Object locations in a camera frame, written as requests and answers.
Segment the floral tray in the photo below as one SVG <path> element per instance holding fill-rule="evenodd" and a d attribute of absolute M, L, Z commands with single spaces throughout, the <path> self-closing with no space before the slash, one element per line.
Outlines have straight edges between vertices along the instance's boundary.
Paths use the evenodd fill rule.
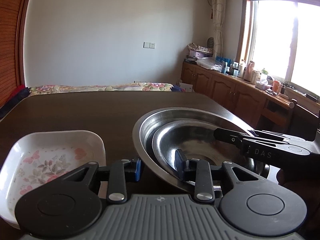
<path fill-rule="evenodd" d="M 103 140 L 91 131 L 37 132 L 22 137 L 1 168 L 1 218 L 17 229 L 14 209 L 24 194 L 90 161 L 106 164 Z"/>

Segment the large steel bowl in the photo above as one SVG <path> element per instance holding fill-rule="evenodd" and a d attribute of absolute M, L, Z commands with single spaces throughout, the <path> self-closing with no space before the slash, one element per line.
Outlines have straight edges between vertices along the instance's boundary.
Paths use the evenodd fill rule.
<path fill-rule="evenodd" d="M 228 120 L 223 116 L 214 113 L 183 107 L 157 109 L 142 116 L 136 122 L 132 132 L 133 143 L 138 155 L 145 165 L 167 183 L 184 191 L 191 191 L 194 188 L 194 182 L 182 182 L 179 178 L 172 176 L 164 170 L 157 161 L 151 146 L 152 136 L 158 128 L 169 122 L 181 119 L 204 121 L 214 124 L 218 128 L 221 127 L 246 134 L 249 133 L 250 127 L 243 122 L 236 122 L 234 119 Z"/>

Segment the wooden side cabinet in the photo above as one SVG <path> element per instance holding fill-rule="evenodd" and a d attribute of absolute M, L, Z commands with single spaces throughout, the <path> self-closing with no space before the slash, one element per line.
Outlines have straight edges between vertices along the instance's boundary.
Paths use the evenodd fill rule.
<path fill-rule="evenodd" d="M 182 64 L 181 81 L 193 86 L 242 119 L 251 127 L 285 132 L 289 101 L 255 88 L 240 78 L 207 70 L 195 64 Z"/>

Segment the pink bottle on counter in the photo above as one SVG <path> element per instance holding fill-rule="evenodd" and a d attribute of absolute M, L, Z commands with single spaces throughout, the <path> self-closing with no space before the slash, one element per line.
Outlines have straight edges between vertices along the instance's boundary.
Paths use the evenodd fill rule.
<path fill-rule="evenodd" d="M 246 67 L 245 73 L 244 73 L 244 80 L 247 82 L 251 82 L 251 80 L 252 80 L 254 65 L 255 65 L 255 63 L 253 61 L 249 61 L 249 63 L 247 64 L 247 67 Z"/>

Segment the stack of books and boxes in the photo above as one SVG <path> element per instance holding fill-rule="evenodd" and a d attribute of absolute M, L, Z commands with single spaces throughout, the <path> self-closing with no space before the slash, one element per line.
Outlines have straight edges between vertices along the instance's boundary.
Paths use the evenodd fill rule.
<path fill-rule="evenodd" d="M 208 58 L 213 56 L 213 49 L 199 46 L 195 43 L 187 45 L 188 53 L 184 58 L 184 62 L 189 64 L 197 64 L 200 59 Z"/>

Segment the floral bed quilt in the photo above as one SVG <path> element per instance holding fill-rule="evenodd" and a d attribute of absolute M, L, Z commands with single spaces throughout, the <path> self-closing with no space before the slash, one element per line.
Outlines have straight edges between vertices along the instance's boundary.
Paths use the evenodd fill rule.
<path fill-rule="evenodd" d="M 115 92 L 115 91 L 152 91 L 172 92 L 174 85 L 160 82 L 134 82 L 122 85 L 93 85 L 93 86 L 65 86 L 65 85 L 42 85 L 29 88 L 29 96 L 81 93 L 81 92 Z"/>

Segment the dark blue blanket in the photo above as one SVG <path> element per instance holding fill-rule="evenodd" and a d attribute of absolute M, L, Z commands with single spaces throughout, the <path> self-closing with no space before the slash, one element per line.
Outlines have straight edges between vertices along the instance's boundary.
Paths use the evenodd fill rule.
<path fill-rule="evenodd" d="M 27 98 L 29 95 L 30 89 L 28 87 L 18 92 L 1 107 L 0 118 L 3 119 L 20 101 Z"/>

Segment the red folded cloth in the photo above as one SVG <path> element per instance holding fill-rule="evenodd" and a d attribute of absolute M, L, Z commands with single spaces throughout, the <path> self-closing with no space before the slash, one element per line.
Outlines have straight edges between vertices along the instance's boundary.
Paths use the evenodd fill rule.
<path fill-rule="evenodd" d="M 25 85 L 20 85 L 14 90 L 11 90 L 9 92 L 5 92 L 4 94 L 1 94 L 1 106 L 3 106 L 6 102 L 8 102 L 13 96 L 15 96 L 18 92 L 25 89 Z"/>

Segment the patterned beige curtain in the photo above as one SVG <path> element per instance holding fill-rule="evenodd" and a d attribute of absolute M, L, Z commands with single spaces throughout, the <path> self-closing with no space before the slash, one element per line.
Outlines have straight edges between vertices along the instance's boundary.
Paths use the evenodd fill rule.
<path fill-rule="evenodd" d="M 223 54 L 223 24 L 225 20 L 226 0 L 212 0 L 213 13 L 213 55 L 222 56 Z"/>

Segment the white wall switch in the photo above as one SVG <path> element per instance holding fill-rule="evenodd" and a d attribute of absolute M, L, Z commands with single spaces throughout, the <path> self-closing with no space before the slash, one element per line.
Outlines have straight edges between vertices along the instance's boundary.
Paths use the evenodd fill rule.
<path fill-rule="evenodd" d="M 143 43 L 143 48 L 147 49 L 155 49 L 156 44 L 153 42 L 144 42 Z"/>

